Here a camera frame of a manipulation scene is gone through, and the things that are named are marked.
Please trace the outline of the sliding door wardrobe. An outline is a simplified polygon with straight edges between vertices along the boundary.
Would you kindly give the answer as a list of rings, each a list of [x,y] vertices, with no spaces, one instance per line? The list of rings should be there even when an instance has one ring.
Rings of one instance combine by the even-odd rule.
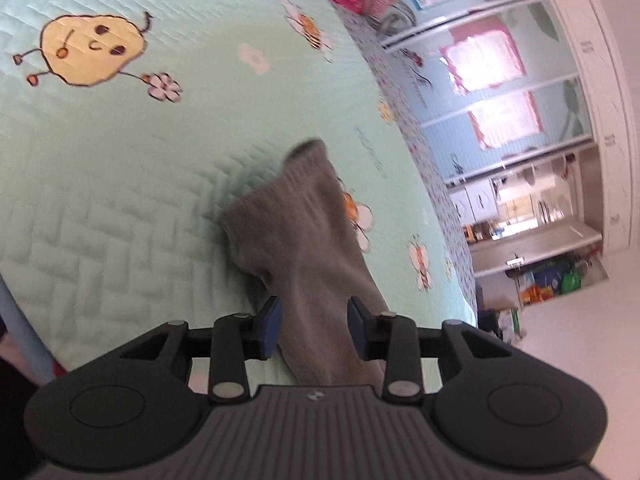
[[[551,0],[398,0],[378,39],[449,183],[593,137]]]

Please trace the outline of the grey knit trousers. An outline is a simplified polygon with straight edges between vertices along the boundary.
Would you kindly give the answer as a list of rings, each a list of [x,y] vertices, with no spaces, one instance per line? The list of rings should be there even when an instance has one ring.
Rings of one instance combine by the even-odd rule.
[[[230,256],[250,277],[256,306],[282,301],[278,345],[304,386],[369,385],[381,389],[384,367],[363,361],[347,326],[358,297],[373,314],[386,303],[364,262],[326,144],[293,148],[281,173],[239,198],[219,216]]]

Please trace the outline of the mint green quilted bedspread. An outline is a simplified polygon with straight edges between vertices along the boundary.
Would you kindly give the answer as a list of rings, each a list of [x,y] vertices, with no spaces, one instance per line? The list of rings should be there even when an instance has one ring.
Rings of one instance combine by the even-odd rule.
[[[1,0],[1,323],[38,382],[250,308],[220,212],[326,142],[387,304],[476,320],[404,92],[329,0]]]

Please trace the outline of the white drawer cabinet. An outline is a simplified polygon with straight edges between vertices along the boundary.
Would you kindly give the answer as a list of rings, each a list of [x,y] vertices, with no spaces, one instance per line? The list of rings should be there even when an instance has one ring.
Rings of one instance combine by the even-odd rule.
[[[450,193],[460,224],[472,226],[499,217],[497,196],[489,179],[472,182]]]

